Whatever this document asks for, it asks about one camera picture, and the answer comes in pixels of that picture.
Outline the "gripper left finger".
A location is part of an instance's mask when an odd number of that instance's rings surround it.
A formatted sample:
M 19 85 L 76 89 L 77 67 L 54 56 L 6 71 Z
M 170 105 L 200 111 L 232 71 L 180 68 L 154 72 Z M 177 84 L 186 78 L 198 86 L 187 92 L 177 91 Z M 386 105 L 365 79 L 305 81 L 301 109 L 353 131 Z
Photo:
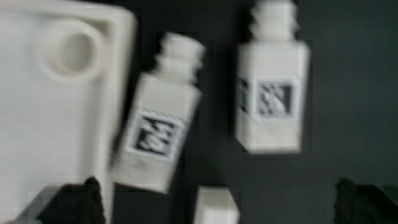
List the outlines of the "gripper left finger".
M 88 177 L 79 184 L 47 186 L 15 221 L 20 224 L 106 224 L 97 179 Z

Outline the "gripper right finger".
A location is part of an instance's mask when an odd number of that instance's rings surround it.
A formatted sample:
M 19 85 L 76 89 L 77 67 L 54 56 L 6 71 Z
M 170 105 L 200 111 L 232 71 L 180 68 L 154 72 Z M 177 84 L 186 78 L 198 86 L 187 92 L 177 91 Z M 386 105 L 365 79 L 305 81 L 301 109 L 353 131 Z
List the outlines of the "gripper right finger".
M 398 185 L 335 184 L 333 224 L 398 224 Z

